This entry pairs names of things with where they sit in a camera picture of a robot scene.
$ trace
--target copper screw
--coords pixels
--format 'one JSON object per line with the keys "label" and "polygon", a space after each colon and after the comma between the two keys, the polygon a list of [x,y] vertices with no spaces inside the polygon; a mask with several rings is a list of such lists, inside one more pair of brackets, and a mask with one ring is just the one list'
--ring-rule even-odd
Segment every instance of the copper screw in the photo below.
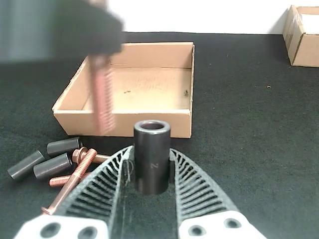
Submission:
{"label": "copper screw", "polygon": [[84,159],[80,162],[80,164],[76,167],[72,175],[70,176],[69,180],[64,184],[61,191],[59,192],[58,196],[54,199],[50,207],[41,208],[43,213],[53,215],[57,207],[63,202],[63,200],[69,195],[69,193],[76,187],[76,185],[81,181],[84,173],[92,163],[93,159],[97,155],[97,151],[94,149],[89,149],[87,154],[85,155]]}
{"label": "copper screw", "polygon": [[[79,162],[81,162],[84,159],[87,151],[88,151],[88,149],[86,147],[82,147],[80,149],[74,150],[73,154],[72,154],[72,161],[77,163],[77,164],[79,164]],[[95,158],[93,159],[92,163],[101,164],[101,163],[105,162],[109,158],[110,158],[109,156],[97,154],[95,156]]]}
{"label": "copper screw", "polygon": [[[83,178],[81,178],[81,181],[83,181],[87,176],[89,176],[90,173],[85,173],[83,175]],[[55,177],[51,178],[49,181],[50,187],[62,187],[66,182],[70,179],[71,175],[61,176],[61,177]]]}

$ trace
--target black table surface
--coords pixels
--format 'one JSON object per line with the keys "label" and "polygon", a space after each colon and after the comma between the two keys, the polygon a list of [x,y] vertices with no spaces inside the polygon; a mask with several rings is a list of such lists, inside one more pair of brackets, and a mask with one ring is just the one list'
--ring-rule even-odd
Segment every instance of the black table surface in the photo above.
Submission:
{"label": "black table surface", "polygon": [[[191,139],[173,139],[268,239],[319,235],[319,69],[292,67],[281,35],[128,33],[128,42],[193,41]],[[59,189],[6,170],[67,138],[51,107],[81,59],[0,66],[0,238],[13,238]],[[112,154],[132,138],[84,137]],[[173,238],[173,189],[130,200],[126,238]]]}

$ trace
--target open cardboard box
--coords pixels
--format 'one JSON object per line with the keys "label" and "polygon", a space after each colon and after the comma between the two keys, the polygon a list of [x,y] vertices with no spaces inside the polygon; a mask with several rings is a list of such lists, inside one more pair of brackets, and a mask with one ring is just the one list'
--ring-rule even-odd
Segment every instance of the open cardboard box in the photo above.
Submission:
{"label": "open cardboard box", "polygon": [[319,67],[319,32],[307,31],[309,27],[304,25],[303,15],[318,21],[319,6],[290,7],[283,31],[288,57],[293,66]]}
{"label": "open cardboard box", "polygon": [[[192,42],[126,43],[111,64],[116,128],[105,136],[133,136],[136,122],[164,120],[171,137],[191,137]],[[52,108],[68,135],[95,135],[89,77],[85,59]]]}

